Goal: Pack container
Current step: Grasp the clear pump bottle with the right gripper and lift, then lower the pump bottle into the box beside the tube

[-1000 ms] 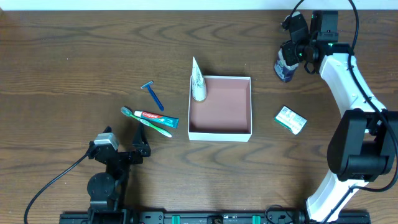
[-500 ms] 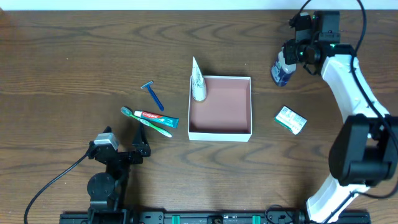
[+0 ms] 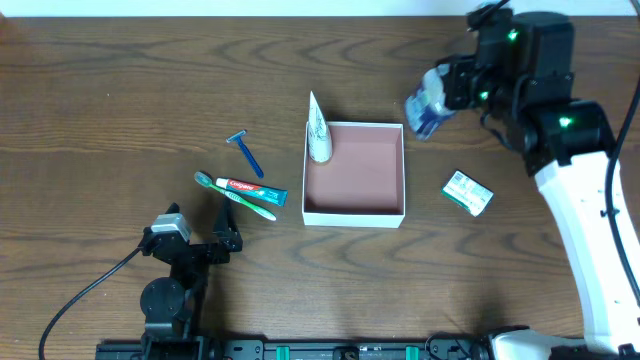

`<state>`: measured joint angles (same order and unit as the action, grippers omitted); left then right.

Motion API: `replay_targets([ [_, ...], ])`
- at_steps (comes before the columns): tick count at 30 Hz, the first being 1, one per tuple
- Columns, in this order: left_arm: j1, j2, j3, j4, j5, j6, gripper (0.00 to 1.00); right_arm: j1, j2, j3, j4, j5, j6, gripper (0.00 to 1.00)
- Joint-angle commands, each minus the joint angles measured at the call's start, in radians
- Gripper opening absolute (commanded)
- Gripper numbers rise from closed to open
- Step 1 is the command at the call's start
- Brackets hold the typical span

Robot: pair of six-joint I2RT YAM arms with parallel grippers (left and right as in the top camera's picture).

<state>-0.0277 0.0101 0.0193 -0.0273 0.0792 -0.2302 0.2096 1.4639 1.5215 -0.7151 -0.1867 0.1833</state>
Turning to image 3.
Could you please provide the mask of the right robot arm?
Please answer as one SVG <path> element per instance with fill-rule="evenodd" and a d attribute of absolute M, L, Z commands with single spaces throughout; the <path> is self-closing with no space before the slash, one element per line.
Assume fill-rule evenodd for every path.
<path fill-rule="evenodd" d="M 444 59 L 445 104 L 479 108 L 504 124 L 549 206 L 576 282 L 579 339 L 526 327 L 495 331 L 479 359 L 635 359 L 639 355 L 639 241 L 620 180 L 623 142 L 602 107 L 572 96 L 574 27 L 554 12 L 514 13 L 504 3 L 471 12 L 472 55 Z"/>

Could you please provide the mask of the green white soap packet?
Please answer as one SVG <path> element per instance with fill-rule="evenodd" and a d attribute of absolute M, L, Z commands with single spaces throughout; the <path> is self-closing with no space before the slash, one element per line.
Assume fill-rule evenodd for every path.
<path fill-rule="evenodd" d="M 453 173 L 441 193 L 473 217 L 481 215 L 494 197 L 491 190 L 460 170 Z"/>

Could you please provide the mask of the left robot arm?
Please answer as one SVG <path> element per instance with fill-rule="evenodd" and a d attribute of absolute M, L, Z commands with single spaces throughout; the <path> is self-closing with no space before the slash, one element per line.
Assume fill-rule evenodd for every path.
<path fill-rule="evenodd" d="M 226 264 L 243 240 L 231 202 L 223 201 L 213 228 L 214 239 L 192 244 L 191 228 L 172 204 L 144 229 L 139 249 L 170 266 L 170 274 L 151 281 L 140 297 L 145 315 L 141 338 L 144 359 L 219 359 L 219 342 L 198 333 L 209 270 Z"/>

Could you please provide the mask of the white Pantene tube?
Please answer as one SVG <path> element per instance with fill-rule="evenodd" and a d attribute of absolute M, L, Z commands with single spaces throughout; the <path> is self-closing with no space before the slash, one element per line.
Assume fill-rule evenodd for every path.
<path fill-rule="evenodd" d="M 308 154 L 316 163 L 326 163 L 332 157 L 332 139 L 329 126 L 313 92 L 310 92 L 307 126 Z"/>

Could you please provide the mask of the Colgate toothpaste tube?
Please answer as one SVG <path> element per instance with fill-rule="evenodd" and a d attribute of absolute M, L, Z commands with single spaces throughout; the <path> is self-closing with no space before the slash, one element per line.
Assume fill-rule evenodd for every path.
<path fill-rule="evenodd" d="M 286 190 L 275 189 L 235 179 L 217 178 L 215 185 L 225 190 L 253 197 L 274 205 L 284 206 L 288 197 Z"/>

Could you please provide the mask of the clear bottle with dark cap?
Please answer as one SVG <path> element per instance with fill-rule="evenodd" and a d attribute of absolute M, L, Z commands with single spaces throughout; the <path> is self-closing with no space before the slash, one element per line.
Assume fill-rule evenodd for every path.
<path fill-rule="evenodd" d="M 405 115 L 410 129 L 420 141 L 426 141 L 456 112 L 445 105 L 444 77 L 449 65 L 428 70 L 416 90 L 405 101 Z"/>

